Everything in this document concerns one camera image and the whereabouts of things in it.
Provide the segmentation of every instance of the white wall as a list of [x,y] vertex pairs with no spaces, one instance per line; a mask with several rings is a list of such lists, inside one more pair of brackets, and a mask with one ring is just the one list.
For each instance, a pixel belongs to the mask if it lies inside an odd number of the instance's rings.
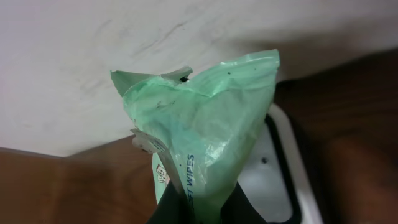
[[279,78],[398,45],[395,0],[2,0],[0,146],[67,156],[130,135],[109,70],[195,73],[278,48]]

